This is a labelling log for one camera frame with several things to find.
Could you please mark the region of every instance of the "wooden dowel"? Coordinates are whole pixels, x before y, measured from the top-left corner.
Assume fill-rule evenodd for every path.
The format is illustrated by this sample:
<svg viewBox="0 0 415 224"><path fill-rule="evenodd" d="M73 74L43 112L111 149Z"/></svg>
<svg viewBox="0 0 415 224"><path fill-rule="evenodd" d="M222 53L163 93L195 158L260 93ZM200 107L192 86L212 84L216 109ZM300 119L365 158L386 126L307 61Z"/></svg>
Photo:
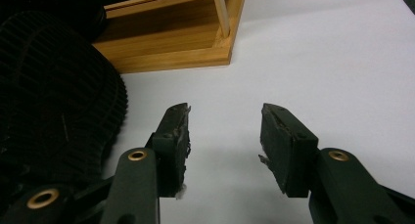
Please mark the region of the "wooden dowel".
<svg viewBox="0 0 415 224"><path fill-rule="evenodd" d="M225 0L214 0L217 16L219 17L220 26L222 28L223 37L229 35L229 15L226 10Z"/></svg>

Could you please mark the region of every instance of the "wooden frame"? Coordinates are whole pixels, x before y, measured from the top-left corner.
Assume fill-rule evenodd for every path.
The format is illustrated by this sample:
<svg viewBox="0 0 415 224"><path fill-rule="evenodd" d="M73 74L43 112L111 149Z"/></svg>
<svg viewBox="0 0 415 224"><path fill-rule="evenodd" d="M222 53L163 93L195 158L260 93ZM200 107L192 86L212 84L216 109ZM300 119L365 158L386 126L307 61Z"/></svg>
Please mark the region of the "wooden frame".
<svg viewBox="0 0 415 224"><path fill-rule="evenodd" d="M94 46L121 73L230 63L245 0L130 0L106 7Z"/></svg>

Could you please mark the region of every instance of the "white surface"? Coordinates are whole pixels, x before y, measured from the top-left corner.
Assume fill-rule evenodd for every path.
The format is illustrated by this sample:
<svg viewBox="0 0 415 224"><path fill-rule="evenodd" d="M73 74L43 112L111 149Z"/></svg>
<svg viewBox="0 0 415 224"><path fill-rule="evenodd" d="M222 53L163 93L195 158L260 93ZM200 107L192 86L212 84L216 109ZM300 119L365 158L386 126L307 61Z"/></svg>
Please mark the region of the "white surface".
<svg viewBox="0 0 415 224"><path fill-rule="evenodd" d="M246 0L228 67L127 74L129 110L109 160L144 147L165 112L189 103L192 152L182 200L161 223L312 223L259 162L263 103L356 155L415 198L415 17L401 0Z"/></svg>

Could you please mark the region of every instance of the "black object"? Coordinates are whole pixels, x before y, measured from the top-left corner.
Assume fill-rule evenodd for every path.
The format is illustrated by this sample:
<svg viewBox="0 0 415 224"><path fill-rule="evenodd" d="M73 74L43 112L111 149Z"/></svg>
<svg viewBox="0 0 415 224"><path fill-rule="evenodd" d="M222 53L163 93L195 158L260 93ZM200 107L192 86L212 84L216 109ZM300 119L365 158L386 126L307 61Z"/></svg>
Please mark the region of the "black object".
<svg viewBox="0 0 415 224"><path fill-rule="evenodd" d="M160 196L174 197L181 190L186 170L185 160L190 154L188 112L186 104L169 108L146 148L157 153Z"/></svg>
<svg viewBox="0 0 415 224"><path fill-rule="evenodd" d="M17 201L6 213L0 223L55 224L55 223L160 223L158 190L172 191L167 188L174 186L179 192L182 183L176 186L162 178L166 175L161 170L175 167L175 177L183 177L184 170L177 166L177 159L163 159L158 155L167 147L168 158L183 158L189 153L189 131L187 104L171 107L164 115L160 128L182 131L173 134L175 150L171 145L160 141L149 140L146 148L136 148L125 152L118 161L115 176L95 183L86 189L76 192L65 184L51 184L26 194Z"/></svg>
<svg viewBox="0 0 415 224"><path fill-rule="evenodd" d="M106 12L96 0L0 0L0 24L23 11L47 12L66 22L89 41L106 26Z"/></svg>
<svg viewBox="0 0 415 224"><path fill-rule="evenodd" d="M415 200L380 186L358 159L317 149L318 139L288 110L264 104L260 140L288 197L306 198L314 223L414 223Z"/></svg>
<svg viewBox="0 0 415 224"><path fill-rule="evenodd" d="M95 48L49 14L0 26L0 215L25 192L101 179L126 114L125 86Z"/></svg>

